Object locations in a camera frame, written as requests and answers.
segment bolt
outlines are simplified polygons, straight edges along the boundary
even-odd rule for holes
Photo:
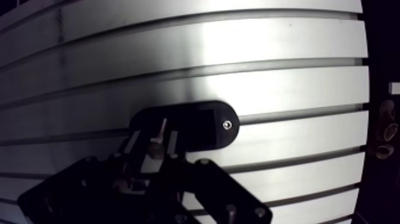
[[[202,158],[202,159],[200,160],[200,163],[203,164],[203,165],[207,165],[209,162],[210,162],[210,161],[207,160],[206,158]]]
[[[266,213],[265,209],[263,209],[263,208],[256,208],[254,210],[254,212],[259,218],[262,218],[263,216],[265,216],[265,213]]]
[[[186,222],[188,217],[186,217],[184,214],[177,214],[175,216],[175,221],[179,224]]]
[[[224,123],[222,123],[222,127],[224,127],[225,130],[229,130],[232,128],[232,122],[230,120],[226,120]]]

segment black plastic part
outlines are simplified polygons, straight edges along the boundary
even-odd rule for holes
[[[132,118],[130,135],[136,130],[148,130],[152,138],[157,137],[164,119],[167,119],[164,139],[169,139],[172,130],[178,131],[177,148],[184,152],[224,148],[235,140],[240,126],[231,106],[207,101],[144,109]],[[225,121],[232,124],[228,130],[223,127]]]
[[[236,209],[234,223],[271,222],[271,210],[213,161],[199,160],[194,166],[195,196],[217,223],[230,223],[227,206]]]

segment white slatted wall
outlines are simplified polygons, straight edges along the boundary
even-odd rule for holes
[[[214,99],[239,134],[189,161],[214,160],[273,223],[351,222],[368,129],[360,0],[60,2],[0,17],[0,222],[26,224],[18,196],[116,151],[139,110]]]

